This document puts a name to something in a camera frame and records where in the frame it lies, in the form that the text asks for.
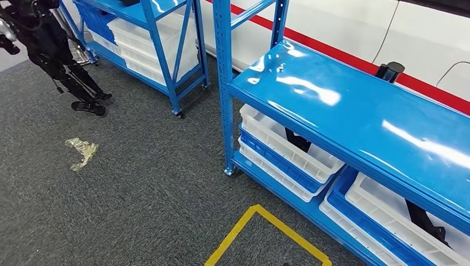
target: robot leg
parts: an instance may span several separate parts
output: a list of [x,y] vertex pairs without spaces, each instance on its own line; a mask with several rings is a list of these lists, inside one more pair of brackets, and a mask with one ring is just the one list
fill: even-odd
[[60,62],[48,60],[44,56],[33,53],[28,53],[28,56],[34,64],[40,66],[52,79],[59,80],[67,88],[68,92],[79,100],[72,103],[73,110],[92,112],[98,116],[106,113],[104,106],[96,103],[93,96],[65,72],[65,68]]
[[54,58],[63,65],[66,65],[70,70],[70,74],[84,87],[88,88],[95,99],[107,100],[111,98],[112,95],[104,93],[95,80],[90,77],[88,72],[73,60],[67,35],[63,34],[65,31],[62,28],[57,27],[57,25],[51,25],[51,28],[56,31],[55,35],[57,36],[55,39],[57,51],[54,54]]
[[77,79],[89,87],[96,99],[107,100],[111,98],[111,94],[104,93],[103,90],[96,84],[95,80],[88,74],[88,72],[81,67],[76,61],[72,60],[72,64],[67,64],[70,73]]

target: carpet floor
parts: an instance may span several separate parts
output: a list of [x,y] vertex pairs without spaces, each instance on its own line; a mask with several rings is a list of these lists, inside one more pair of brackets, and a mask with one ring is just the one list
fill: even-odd
[[[333,265],[364,265],[243,173],[226,177],[216,61],[212,85],[182,101],[107,62],[87,66],[113,94],[105,117],[74,112],[31,62],[0,73],[0,265],[203,265],[249,206],[261,204]],[[240,102],[234,103],[240,121]],[[79,137],[99,145],[79,172]],[[253,217],[217,265],[319,265]]]

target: white plastic bin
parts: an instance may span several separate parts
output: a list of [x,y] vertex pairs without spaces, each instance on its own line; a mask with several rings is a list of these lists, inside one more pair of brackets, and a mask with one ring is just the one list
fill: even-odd
[[346,199],[435,265],[470,265],[469,236],[428,213],[435,226],[445,227],[449,248],[411,222],[404,198],[363,173],[358,174]]
[[248,147],[243,141],[239,138],[238,142],[240,143],[240,153],[253,162],[256,166],[261,168],[264,172],[269,174],[272,178],[281,183],[284,187],[294,193],[296,196],[301,198],[305,202],[310,202],[313,198],[313,194],[308,190],[304,189],[299,183],[290,178],[279,168],[275,167],[272,163],[266,160],[263,156],[255,152],[253,149]]
[[121,50],[119,49],[119,47],[116,44],[106,40],[105,38],[103,38],[102,36],[100,36],[99,34],[93,32],[90,29],[88,29],[88,31],[90,32],[90,34],[93,37],[93,40],[95,42],[97,42],[98,44],[101,44],[101,46],[103,46],[104,48],[110,50],[111,52],[121,56]]
[[[121,56],[124,58],[128,66],[129,65],[135,66],[137,64],[141,66],[140,69],[143,68],[143,69],[148,70],[148,71],[138,71],[140,74],[148,78],[151,78],[153,80],[156,80],[161,84],[165,84],[164,79],[163,79],[163,71],[161,70],[161,66],[160,66],[158,59],[150,57],[146,54],[141,54],[123,44],[120,44],[120,43],[118,44],[121,50]],[[175,61],[176,61],[176,51],[172,58],[167,58],[167,64],[168,64],[168,69],[170,71],[170,75],[173,75]],[[193,69],[197,64],[198,64],[197,50],[195,49],[183,50],[181,61],[180,61],[180,68],[178,70],[177,81],[179,81],[186,73],[188,73],[188,71]],[[160,76],[161,79],[152,78],[152,76],[155,76],[155,75]]]
[[401,266],[404,265],[403,262],[398,259],[392,252],[387,248],[382,246],[377,242],[373,237],[367,234],[359,226],[349,220],[341,212],[335,209],[330,203],[326,200],[328,194],[325,197],[325,200],[320,204],[319,208],[321,212],[325,213],[333,222],[339,225],[344,231],[354,237],[359,243],[366,247],[372,254],[376,255],[379,260],[383,261],[388,266]]
[[[124,54],[121,55],[122,58],[124,58],[124,61],[126,61],[127,68],[151,79],[154,80],[162,85],[166,85],[165,83],[165,78],[161,72],[161,69],[157,69],[156,67],[149,67],[147,65],[143,65],[140,62],[134,61],[133,58],[128,58]],[[178,78],[177,81],[179,81],[186,73],[188,73],[191,69],[193,69],[198,61],[197,61],[197,52],[193,52],[193,56],[196,58],[196,61],[194,60],[181,60],[180,63],[180,70],[178,71]]]
[[247,104],[240,109],[240,114],[243,129],[320,183],[326,183],[344,165],[314,144],[307,153],[297,148],[287,141],[284,126]]
[[[171,13],[157,21],[156,24],[159,30],[165,57],[167,58],[167,61],[170,62],[172,57],[171,55],[176,55],[176,50],[178,48],[183,25],[183,16]],[[108,27],[113,32],[116,44],[125,45],[136,52],[147,55],[147,57],[154,58],[158,64],[155,46],[150,38],[150,32],[148,30],[140,28],[139,26],[120,18],[114,19],[108,23]],[[196,50],[195,40],[196,30],[194,19],[189,18],[183,49],[191,48]]]

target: shelf unit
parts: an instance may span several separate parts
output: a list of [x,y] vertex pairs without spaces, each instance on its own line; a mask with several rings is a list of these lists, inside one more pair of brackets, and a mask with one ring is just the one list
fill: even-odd
[[[231,30],[275,4],[271,49],[232,75]],[[348,165],[470,234],[470,119],[283,38],[288,0],[261,0],[231,18],[214,0],[226,168],[243,170],[370,265],[371,252],[310,203],[234,150],[232,98],[271,117]]]
[[[70,13],[65,8],[65,5],[61,2],[60,8],[63,10],[66,19],[72,27],[75,35],[78,36],[79,40],[84,43],[87,50],[92,50],[99,56],[107,59],[108,61],[115,64],[123,71],[131,74],[132,76],[140,79],[147,85],[158,90],[170,98],[170,102],[173,106],[172,113],[178,117],[182,116],[182,110],[179,105],[179,100],[194,89],[198,84],[202,82],[202,87],[205,89],[209,86],[209,76],[207,70],[207,58],[206,58],[206,47],[204,43],[204,32],[202,28],[202,14],[200,0],[141,0],[140,3],[134,4],[129,7],[125,7],[119,0],[82,0],[94,7],[104,10],[110,14],[114,14],[116,17],[126,20],[132,24],[135,24],[141,28],[144,28],[150,32],[150,36],[157,52],[157,57],[160,62],[160,66],[165,78],[166,85],[162,85],[156,81],[153,81],[129,68],[127,68],[125,61],[120,56],[107,50],[97,42],[86,42],[84,38],[84,23],[81,21],[80,29],[73,22]],[[175,69],[173,75],[170,74],[168,69],[168,63],[165,58],[165,53],[161,44],[159,30],[156,26],[156,22],[164,16],[174,12],[175,10],[186,5],[185,15],[182,24],[182,31],[180,41],[178,44],[178,50],[176,55]],[[191,15],[191,11],[194,15],[196,31],[197,31],[197,44],[198,44],[198,58],[199,64],[185,74],[178,82],[177,73],[180,67],[181,54],[183,50],[183,44],[185,42],[186,30],[188,26],[188,20]],[[183,89],[177,94],[176,89],[181,86],[184,82],[188,81],[189,78],[198,74],[195,81],[193,81],[187,88]]]

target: red stripe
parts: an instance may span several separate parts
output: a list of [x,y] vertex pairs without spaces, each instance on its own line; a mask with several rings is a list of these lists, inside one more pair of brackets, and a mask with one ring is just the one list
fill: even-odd
[[[231,11],[232,13],[238,15],[241,14],[244,9],[231,4]],[[273,22],[258,15],[251,18],[250,21],[261,25],[264,28],[270,30],[272,29]],[[377,72],[377,69],[379,68],[378,66],[369,63],[365,60],[362,60],[358,57],[355,57],[352,54],[346,53],[340,49],[336,49],[325,43],[319,42],[318,40],[296,32],[292,29],[286,28],[284,31],[284,36],[369,74],[375,74]],[[410,89],[413,89],[418,93],[428,96],[429,98],[435,99],[447,106],[450,106],[464,114],[470,115],[470,103],[462,98],[459,98],[453,94],[450,94],[444,90],[432,86],[431,84],[427,84],[424,81],[416,79],[405,73],[399,76],[397,82]]]

